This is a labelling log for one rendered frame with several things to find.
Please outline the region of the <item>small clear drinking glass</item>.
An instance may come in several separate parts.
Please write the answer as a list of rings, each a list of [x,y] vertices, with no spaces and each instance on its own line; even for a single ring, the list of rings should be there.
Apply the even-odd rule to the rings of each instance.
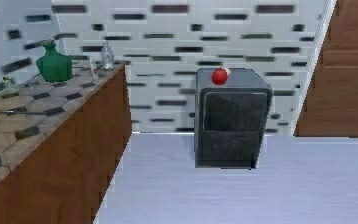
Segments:
[[[90,70],[91,70],[93,80],[98,79],[99,78],[98,70],[97,70],[97,65],[96,65],[94,58],[89,59],[89,65],[90,65]]]

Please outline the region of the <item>small pale green bottle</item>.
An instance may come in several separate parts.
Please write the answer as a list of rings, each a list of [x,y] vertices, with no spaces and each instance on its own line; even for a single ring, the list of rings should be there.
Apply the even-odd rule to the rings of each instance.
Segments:
[[[18,92],[17,86],[15,85],[13,79],[8,76],[3,77],[4,93],[5,94],[15,94]]]

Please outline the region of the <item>green spray bottle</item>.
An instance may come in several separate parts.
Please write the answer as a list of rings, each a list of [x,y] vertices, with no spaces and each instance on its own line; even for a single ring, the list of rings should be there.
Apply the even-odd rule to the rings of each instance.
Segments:
[[[71,58],[59,53],[53,40],[44,41],[42,46],[45,54],[36,60],[36,66],[43,79],[49,83],[70,80],[73,77]]]

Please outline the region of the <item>red apple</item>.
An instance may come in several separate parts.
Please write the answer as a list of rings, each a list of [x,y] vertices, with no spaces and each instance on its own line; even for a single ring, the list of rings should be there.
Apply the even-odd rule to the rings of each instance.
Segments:
[[[215,85],[224,85],[227,82],[229,73],[224,68],[215,69],[212,72],[212,82]]]

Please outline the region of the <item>brown wooden kitchen counter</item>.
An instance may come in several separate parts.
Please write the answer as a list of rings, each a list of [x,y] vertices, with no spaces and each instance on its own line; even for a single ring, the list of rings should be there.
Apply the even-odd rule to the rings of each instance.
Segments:
[[[121,65],[0,182],[0,224],[92,224],[130,135]]]

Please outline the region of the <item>clear glass bottle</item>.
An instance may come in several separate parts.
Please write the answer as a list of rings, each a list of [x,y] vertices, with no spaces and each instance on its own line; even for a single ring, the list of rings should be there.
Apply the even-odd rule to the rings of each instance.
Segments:
[[[114,56],[106,40],[103,41],[101,58],[102,58],[102,64],[104,69],[110,70],[114,67]]]

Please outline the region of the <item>brown wooden door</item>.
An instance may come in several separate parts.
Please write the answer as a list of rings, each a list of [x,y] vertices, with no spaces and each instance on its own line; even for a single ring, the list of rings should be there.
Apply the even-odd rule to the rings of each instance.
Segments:
[[[358,0],[337,0],[294,134],[358,137]]]

